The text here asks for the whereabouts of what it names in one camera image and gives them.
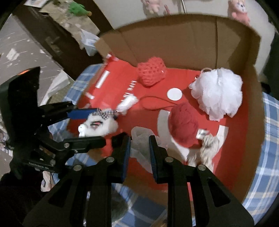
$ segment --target brown cardboard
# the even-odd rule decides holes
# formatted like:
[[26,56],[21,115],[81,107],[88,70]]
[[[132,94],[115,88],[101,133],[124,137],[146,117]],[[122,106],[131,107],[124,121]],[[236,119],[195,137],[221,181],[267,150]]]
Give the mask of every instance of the brown cardboard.
[[255,31],[228,18],[172,15],[108,32],[96,43],[96,48],[103,56],[111,51],[133,66],[156,56],[170,68],[224,67],[241,75],[247,89],[249,122],[246,150],[232,192],[243,201],[254,178],[264,140],[261,87],[253,66],[259,42]]

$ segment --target dark wooden furniture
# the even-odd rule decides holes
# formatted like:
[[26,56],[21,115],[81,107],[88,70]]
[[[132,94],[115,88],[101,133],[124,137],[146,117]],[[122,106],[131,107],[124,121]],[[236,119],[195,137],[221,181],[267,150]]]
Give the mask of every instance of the dark wooden furniture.
[[[31,35],[50,53],[64,71],[74,80],[92,64],[102,62],[99,53],[88,56],[81,50],[71,34],[57,24],[49,15],[39,12],[39,8],[25,6],[21,2],[13,14],[16,15]],[[100,34],[112,29],[110,23],[93,0],[76,0],[92,12],[90,19],[99,28]]]

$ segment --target screw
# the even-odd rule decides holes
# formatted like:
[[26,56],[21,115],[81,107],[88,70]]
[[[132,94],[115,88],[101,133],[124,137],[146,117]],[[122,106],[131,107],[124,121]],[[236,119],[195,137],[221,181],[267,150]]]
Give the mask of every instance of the screw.
[[173,157],[166,157],[166,158],[165,158],[165,161],[166,161],[166,162],[173,162],[174,159],[173,159]]
[[82,169],[81,165],[75,165],[73,168],[74,171],[80,171],[81,169]]
[[52,159],[49,163],[50,163],[52,166],[55,166],[56,161],[55,161],[54,159]]
[[198,165],[198,169],[201,170],[201,171],[204,171],[206,170],[206,166],[205,165]]
[[65,148],[68,148],[69,146],[70,146],[69,143],[64,143],[64,147],[65,147]]
[[107,157],[106,161],[107,162],[114,162],[114,157]]

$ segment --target black device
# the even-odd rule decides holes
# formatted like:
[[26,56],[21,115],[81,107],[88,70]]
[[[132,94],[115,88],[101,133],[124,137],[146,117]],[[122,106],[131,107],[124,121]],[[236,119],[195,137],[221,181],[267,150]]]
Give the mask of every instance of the black device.
[[[55,142],[48,126],[68,118],[71,102],[38,107],[40,68],[28,69],[0,85],[0,110],[13,149],[14,163],[60,174],[60,181],[31,210],[25,227],[111,226],[111,183],[123,183],[127,173],[131,139],[125,133],[112,139],[110,157],[96,165],[72,169],[65,166],[75,153],[106,145],[103,137],[85,137]],[[168,183],[168,227],[192,226],[187,184],[193,195],[196,226],[252,227],[254,221],[242,204],[205,166],[191,167],[169,157],[149,137],[151,166],[158,184]],[[21,172],[11,168],[18,178]]]

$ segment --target red mesh sponge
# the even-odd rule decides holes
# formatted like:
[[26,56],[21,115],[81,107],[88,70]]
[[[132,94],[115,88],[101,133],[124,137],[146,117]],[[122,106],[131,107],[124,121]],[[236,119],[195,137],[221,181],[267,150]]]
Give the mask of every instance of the red mesh sponge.
[[166,77],[166,66],[161,58],[152,57],[148,62],[141,62],[137,66],[140,82],[145,86],[152,86]]
[[169,130],[178,144],[191,147],[196,141],[198,129],[196,110],[189,103],[181,103],[172,108],[169,116]]

